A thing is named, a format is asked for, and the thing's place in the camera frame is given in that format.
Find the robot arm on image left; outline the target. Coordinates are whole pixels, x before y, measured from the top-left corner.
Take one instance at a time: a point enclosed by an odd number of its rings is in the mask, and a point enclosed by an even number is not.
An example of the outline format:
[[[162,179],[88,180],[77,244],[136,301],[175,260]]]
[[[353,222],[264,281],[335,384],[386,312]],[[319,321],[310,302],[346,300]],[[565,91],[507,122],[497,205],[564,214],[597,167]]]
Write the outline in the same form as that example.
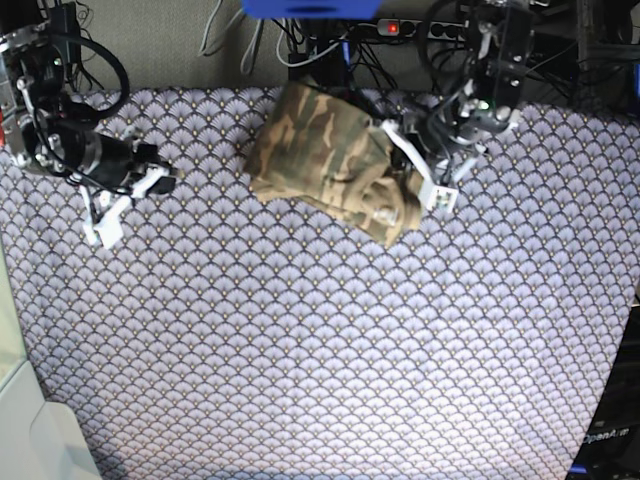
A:
[[[88,49],[110,65],[119,80],[117,101],[104,109],[70,96],[72,68]],[[131,93],[120,60],[85,38],[71,4],[50,8],[39,1],[1,4],[1,145],[19,169],[59,178],[77,188],[86,225],[102,226],[149,195],[173,192],[178,172],[155,145],[133,128],[123,137],[97,132]]]

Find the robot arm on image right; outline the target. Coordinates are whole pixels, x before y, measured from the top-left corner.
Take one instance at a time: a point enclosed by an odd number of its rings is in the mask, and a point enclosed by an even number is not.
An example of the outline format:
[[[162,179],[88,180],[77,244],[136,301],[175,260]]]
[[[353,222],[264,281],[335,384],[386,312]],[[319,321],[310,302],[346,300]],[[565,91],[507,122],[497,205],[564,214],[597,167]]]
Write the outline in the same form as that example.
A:
[[[418,30],[420,61],[440,88],[442,100],[405,115],[399,132],[425,162],[435,183],[460,181],[486,152],[485,142],[517,125],[534,15],[528,1],[470,1],[463,14],[464,47],[452,71],[434,64],[428,32],[451,3],[436,1]]]

